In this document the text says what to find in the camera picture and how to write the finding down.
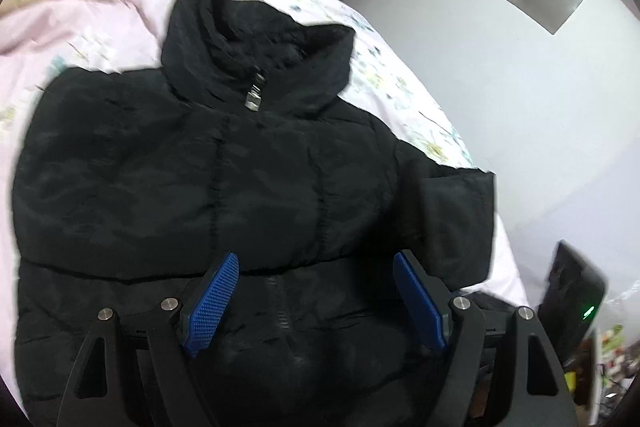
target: bed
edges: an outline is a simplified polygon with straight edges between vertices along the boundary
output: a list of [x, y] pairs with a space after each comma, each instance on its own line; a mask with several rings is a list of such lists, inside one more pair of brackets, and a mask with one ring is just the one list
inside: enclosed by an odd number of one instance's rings
[[[70, 66], [103, 71], [155, 67], [173, 0], [42, 0], [0, 18], [0, 375], [18, 398], [13, 341], [18, 251], [10, 193], [22, 137], [40, 93]], [[356, 30], [349, 86], [340, 94], [433, 160], [473, 166], [455, 128], [409, 68], [356, 11], [339, 0], [263, 0], [300, 23]], [[499, 217], [484, 291], [514, 305], [527, 298]]]

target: jacket collar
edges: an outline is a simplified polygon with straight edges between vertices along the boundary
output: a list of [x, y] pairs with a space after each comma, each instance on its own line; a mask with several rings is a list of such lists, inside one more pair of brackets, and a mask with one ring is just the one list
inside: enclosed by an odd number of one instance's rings
[[177, 0], [161, 62], [181, 97], [244, 105], [260, 73], [260, 111], [311, 116], [349, 81], [354, 31], [303, 26], [260, 1]]

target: blue gripper pad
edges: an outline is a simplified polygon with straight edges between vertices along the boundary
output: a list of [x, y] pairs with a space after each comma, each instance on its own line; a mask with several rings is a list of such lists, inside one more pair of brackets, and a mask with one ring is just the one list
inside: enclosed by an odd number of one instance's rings
[[238, 256], [227, 253], [214, 263], [180, 311], [178, 338], [191, 358], [209, 347], [239, 276]]
[[[407, 254], [404, 252], [398, 252], [394, 256], [393, 274], [396, 287], [418, 330], [420, 342], [434, 353], [440, 353], [447, 347], [450, 334], [449, 307], [447, 305], [446, 309], [443, 308], [442, 299], [444, 295], [442, 290], [444, 289], [446, 294], [448, 291], [440, 279], [429, 277], [424, 272], [410, 251]], [[439, 305], [433, 301], [427, 291], [430, 280], [436, 286], [433, 290], [443, 294], [438, 295], [441, 297]]]

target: folded sleeve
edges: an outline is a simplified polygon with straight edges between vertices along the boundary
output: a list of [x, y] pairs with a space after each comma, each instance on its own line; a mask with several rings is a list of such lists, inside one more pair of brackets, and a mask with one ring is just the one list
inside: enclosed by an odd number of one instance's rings
[[482, 282], [491, 262], [494, 174], [439, 165], [398, 140], [393, 220], [403, 248], [450, 290]]

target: blue rubber grip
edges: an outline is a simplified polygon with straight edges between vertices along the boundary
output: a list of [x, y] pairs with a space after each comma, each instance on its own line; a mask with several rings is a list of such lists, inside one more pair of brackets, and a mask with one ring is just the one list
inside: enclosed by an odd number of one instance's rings
[[213, 276], [193, 312], [186, 317], [186, 339], [182, 346], [193, 358], [209, 347], [220, 318], [229, 304], [239, 276], [238, 256], [229, 253]]
[[394, 256], [393, 274], [402, 301], [418, 330], [420, 342], [432, 351], [440, 353], [447, 347], [442, 330], [442, 317], [401, 252]]

